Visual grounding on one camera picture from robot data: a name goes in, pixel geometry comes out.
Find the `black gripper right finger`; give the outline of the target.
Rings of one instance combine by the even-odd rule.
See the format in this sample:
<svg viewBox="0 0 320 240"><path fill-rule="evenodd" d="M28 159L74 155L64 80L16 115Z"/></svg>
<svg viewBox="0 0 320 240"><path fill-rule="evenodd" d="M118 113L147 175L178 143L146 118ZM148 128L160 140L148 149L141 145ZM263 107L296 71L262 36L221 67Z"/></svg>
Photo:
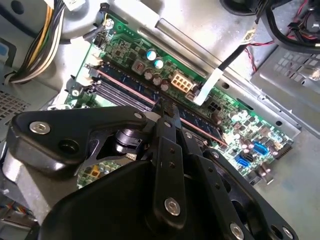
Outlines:
<svg viewBox="0 0 320 240"><path fill-rule="evenodd" d="M182 128L179 110L164 101L164 115L176 127L183 170L196 192L195 208L217 240L297 240L294 229L216 150L202 151Z"/></svg>

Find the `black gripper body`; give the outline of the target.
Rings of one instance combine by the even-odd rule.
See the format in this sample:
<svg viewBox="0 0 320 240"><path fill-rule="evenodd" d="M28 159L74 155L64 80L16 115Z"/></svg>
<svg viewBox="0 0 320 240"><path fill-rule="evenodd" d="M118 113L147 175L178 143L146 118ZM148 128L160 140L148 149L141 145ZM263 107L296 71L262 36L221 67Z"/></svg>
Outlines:
<svg viewBox="0 0 320 240"><path fill-rule="evenodd" d="M181 159L128 163L61 199L40 240L185 240L192 231Z"/></svg>

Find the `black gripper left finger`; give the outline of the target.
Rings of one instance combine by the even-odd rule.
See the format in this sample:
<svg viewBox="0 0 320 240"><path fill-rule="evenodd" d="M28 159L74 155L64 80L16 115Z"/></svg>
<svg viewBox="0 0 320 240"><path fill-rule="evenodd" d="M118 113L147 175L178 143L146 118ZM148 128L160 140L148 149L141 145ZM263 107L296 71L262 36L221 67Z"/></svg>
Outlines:
<svg viewBox="0 0 320 240"><path fill-rule="evenodd" d="M136 161L183 163L164 101L146 113L114 106L18 114L9 125L3 172L42 224L60 200L80 190L76 185L82 168L114 158L121 148L132 150Z"/></svg>

